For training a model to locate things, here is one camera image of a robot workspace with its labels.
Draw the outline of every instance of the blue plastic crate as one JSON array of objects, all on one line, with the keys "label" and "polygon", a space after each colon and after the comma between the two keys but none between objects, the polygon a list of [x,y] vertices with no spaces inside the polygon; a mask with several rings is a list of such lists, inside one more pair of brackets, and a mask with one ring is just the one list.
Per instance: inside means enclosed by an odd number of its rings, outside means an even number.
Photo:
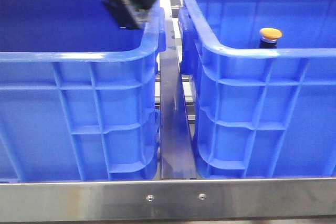
[{"label": "blue plastic crate", "polygon": [[[336,0],[184,0],[205,178],[336,175]],[[259,49],[259,30],[283,31]]]},{"label": "blue plastic crate", "polygon": [[151,179],[159,5],[132,31],[100,0],[0,6],[0,181]]}]

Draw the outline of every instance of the metal rail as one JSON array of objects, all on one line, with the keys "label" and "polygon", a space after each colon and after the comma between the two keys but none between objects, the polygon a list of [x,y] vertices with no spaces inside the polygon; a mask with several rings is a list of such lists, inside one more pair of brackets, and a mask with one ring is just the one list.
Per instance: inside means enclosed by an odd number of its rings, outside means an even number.
[{"label": "metal rail", "polygon": [[333,216],[335,188],[335,178],[1,184],[0,221]]}]

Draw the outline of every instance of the dark bottle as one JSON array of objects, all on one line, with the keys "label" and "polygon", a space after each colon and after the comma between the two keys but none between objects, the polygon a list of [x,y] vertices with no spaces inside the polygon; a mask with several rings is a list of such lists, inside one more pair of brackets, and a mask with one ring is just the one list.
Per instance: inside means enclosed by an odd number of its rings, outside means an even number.
[{"label": "dark bottle", "polygon": [[277,48],[278,38],[282,37],[282,32],[279,29],[266,27],[260,30],[260,35],[259,48]]}]

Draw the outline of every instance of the orange bottle cap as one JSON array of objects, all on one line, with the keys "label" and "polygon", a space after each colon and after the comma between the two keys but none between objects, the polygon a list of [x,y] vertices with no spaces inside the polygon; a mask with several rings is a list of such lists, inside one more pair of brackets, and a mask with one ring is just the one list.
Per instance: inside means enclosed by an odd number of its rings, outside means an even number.
[{"label": "orange bottle cap", "polygon": [[275,28],[266,27],[260,30],[260,34],[269,40],[276,40],[282,37],[282,31]]}]

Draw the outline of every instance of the stainless steel frame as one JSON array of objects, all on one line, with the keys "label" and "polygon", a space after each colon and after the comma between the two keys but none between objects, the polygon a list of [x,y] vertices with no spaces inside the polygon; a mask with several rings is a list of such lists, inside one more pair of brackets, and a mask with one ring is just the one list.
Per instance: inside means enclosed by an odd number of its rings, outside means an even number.
[{"label": "stainless steel frame", "polygon": [[165,14],[168,50],[160,56],[164,180],[0,184],[0,222],[336,217],[336,178],[190,179],[196,171],[169,8]]},{"label": "stainless steel frame", "polygon": [[336,214],[336,180],[0,185],[1,221],[214,220]]}]

